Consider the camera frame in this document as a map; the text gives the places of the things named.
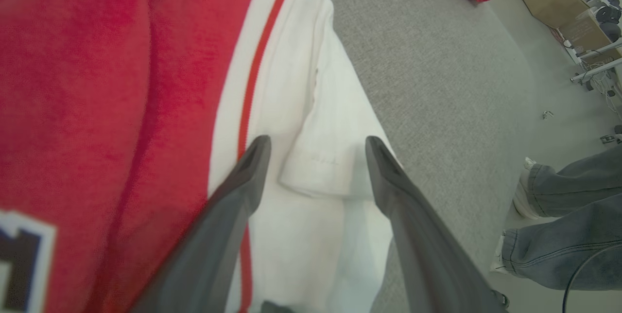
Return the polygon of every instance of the person's leg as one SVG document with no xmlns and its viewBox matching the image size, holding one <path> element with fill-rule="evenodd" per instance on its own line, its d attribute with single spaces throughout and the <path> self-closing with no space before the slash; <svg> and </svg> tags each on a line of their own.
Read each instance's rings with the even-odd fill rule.
<svg viewBox="0 0 622 313">
<path fill-rule="evenodd" d="M 573 162 L 559 172 L 535 164 L 529 171 L 526 192 L 531 208 L 544 217 L 564 216 L 622 193 L 622 144 Z"/>
<path fill-rule="evenodd" d="M 549 224 L 507 229 L 501 257 L 511 274 L 563 290 L 584 260 L 616 244 L 622 244 L 622 193 L 584 206 Z M 572 288 L 622 289 L 620 258 L 622 247 L 593 258 Z"/>
</svg>

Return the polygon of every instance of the jersey number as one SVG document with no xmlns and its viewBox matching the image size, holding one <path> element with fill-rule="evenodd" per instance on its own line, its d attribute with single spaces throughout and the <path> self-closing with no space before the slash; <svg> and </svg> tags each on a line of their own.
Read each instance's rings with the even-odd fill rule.
<svg viewBox="0 0 622 313">
<path fill-rule="evenodd" d="M 44 310 L 55 228 L 0 211 L 0 313 Z"/>
</svg>

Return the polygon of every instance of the gray fabric surface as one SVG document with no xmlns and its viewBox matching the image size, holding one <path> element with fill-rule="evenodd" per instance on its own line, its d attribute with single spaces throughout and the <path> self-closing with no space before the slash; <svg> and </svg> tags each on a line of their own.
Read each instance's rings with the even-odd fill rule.
<svg viewBox="0 0 622 313">
<path fill-rule="evenodd" d="M 522 52 L 486 3 L 333 3 L 335 30 L 398 159 L 487 271 L 535 115 Z M 373 311 L 408 311 L 394 246 Z"/>
</svg>

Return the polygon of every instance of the black cable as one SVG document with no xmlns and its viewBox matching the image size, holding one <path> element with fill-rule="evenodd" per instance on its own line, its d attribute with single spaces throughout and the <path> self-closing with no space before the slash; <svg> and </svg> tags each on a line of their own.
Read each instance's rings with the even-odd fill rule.
<svg viewBox="0 0 622 313">
<path fill-rule="evenodd" d="M 585 80 L 585 75 L 587 75 L 587 71 L 585 71 L 584 76 L 581 78 L 581 81 L 579 81 L 579 83 L 583 84 L 583 82 L 584 82 L 583 80 Z"/>
<path fill-rule="evenodd" d="M 585 261 L 583 261 L 583 263 L 580 266 L 577 267 L 577 270 L 575 271 L 575 273 L 573 273 L 573 275 L 571 276 L 570 280 L 568 280 L 568 285 L 566 285 L 566 291 L 564 291 L 564 301 L 562 301 L 562 313 L 566 313 L 566 304 L 568 302 L 568 293 L 570 292 L 570 287 L 572 286 L 573 282 L 577 278 L 577 274 L 579 274 L 581 269 L 583 269 L 583 267 L 585 267 L 585 264 L 587 264 L 587 262 L 589 262 L 594 257 L 600 255 L 601 253 L 603 253 L 603 252 L 605 252 L 605 251 L 607 251 L 609 249 L 613 249 L 613 248 L 621 247 L 621 246 L 622 246 L 622 244 L 616 244 L 616 245 L 611 245 L 611 246 L 605 247 L 604 249 L 600 249 L 596 253 L 593 253 L 590 257 L 588 257 Z"/>
<path fill-rule="evenodd" d="M 591 51 L 588 51 L 588 52 L 597 52 L 597 53 L 598 53 L 598 54 L 600 54 L 600 55 L 604 55 L 604 54 L 602 54 L 602 52 L 599 52 L 599 51 L 597 51 L 597 50 L 591 50 Z"/>
</svg>

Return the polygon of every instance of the white sneaker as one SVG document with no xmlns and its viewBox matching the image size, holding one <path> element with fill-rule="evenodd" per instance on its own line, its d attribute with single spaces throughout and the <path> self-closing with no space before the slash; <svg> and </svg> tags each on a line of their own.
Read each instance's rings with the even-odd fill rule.
<svg viewBox="0 0 622 313">
<path fill-rule="evenodd" d="M 535 161 L 530 158 L 525 158 L 524 167 L 525 169 L 520 172 L 520 178 L 518 180 L 518 186 L 516 187 L 516 192 L 514 193 L 514 207 L 518 213 L 531 220 L 537 220 L 541 218 L 540 215 L 529 205 L 529 201 L 527 201 L 527 185 L 529 184 L 529 171 L 536 164 Z"/>
<path fill-rule="evenodd" d="M 490 271 L 504 273 L 505 275 L 508 275 L 509 272 L 507 271 L 507 269 L 505 269 L 503 260 L 501 259 L 501 250 L 503 249 L 504 239 L 505 239 L 505 231 L 503 231 L 503 233 L 501 234 L 501 237 L 499 238 L 499 243 L 497 244 L 497 247 L 495 249 L 495 257 L 493 257 L 493 262 L 490 264 Z"/>
</svg>

